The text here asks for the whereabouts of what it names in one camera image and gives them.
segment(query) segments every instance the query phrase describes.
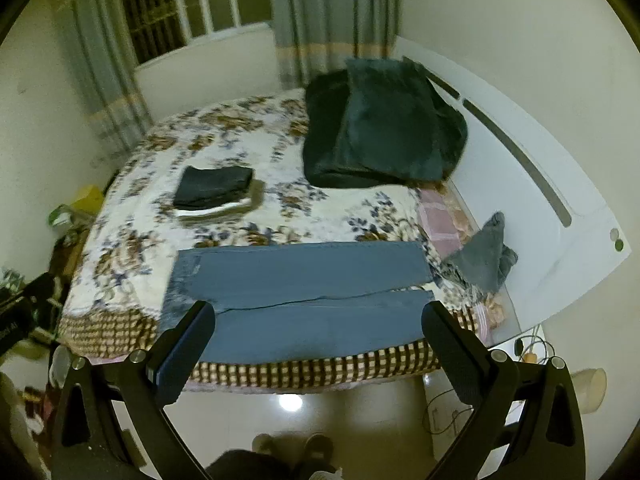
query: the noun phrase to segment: folded black cloth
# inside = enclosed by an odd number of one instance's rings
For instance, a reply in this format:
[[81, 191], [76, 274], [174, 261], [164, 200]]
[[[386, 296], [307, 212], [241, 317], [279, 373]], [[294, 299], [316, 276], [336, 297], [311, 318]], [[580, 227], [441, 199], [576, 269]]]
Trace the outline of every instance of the folded black cloth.
[[321, 187], [439, 182], [466, 143], [464, 117], [409, 59], [350, 59], [305, 93], [306, 179]]
[[208, 209], [244, 198], [254, 170], [229, 166], [218, 170], [198, 170], [188, 166], [174, 196], [174, 207], [189, 211]]

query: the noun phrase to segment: checkered bed skirt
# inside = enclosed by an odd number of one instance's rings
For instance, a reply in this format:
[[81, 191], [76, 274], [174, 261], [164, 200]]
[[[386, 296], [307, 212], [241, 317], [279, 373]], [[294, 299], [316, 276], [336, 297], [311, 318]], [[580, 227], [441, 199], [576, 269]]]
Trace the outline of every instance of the checkered bed skirt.
[[[471, 308], [450, 310], [460, 326], [477, 333]], [[117, 360], [137, 348], [149, 349], [158, 321], [139, 310], [92, 310], [84, 316], [63, 316], [60, 339], [92, 362]], [[308, 392], [335, 390], [363, 381], [425, 374], [439, 368], [425, 339], [337, 358], [262, 364], [197, 363], [188, 390], [241, 389], [247, 392]]]

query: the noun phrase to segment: person's feet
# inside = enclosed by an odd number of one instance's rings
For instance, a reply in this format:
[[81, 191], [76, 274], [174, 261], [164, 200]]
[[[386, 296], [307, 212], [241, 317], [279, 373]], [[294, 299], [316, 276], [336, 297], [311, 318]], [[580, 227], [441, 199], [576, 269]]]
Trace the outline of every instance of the person's feet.
[[334, 443], [322, 433], [315, 433], [306, 441], [305, 449], [302, 452], [302, 460], [316, 459], [331, 463], [334, 456]]
[[277, 455], [273, 437], [266, 433], [261, 433], [254, 438], [254, 441], [251, 443], [251, 451], [263, 455]]

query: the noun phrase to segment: curtain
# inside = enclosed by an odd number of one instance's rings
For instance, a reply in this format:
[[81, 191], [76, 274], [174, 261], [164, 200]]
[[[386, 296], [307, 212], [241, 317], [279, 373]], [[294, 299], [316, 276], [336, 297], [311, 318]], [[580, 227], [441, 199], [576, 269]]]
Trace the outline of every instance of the curtain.
[[285, 88], [344, 68], [348, 57], [386, 57], [398, 31], [398, 0], [271, 0]]
[[113, 21], [115, 0], [52, 0], [56, 28], [104, 155], [118, 167], [152, 124]]

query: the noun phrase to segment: gray cloth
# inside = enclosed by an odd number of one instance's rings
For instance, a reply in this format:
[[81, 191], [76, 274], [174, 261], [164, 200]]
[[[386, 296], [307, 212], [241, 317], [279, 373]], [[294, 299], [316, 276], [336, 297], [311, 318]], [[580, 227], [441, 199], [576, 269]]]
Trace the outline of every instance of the gray cloth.
[[348, 57], [386, 57], [398, 31], [399, 0], [271, 0], [284, 88], [344, 68]]
[[504, 214], [500, 211], [444, 264], [452, 265], [460, 276], [485, 292], [498, 292], [517, 261], [518, 255], [502, 243]]
[[432, 280], [418, 242], [225, 246], [181, 251], [159, 333], [196, 300], [214, 305], [206, 362], [278, 362], [359, 354], [421, 338]]

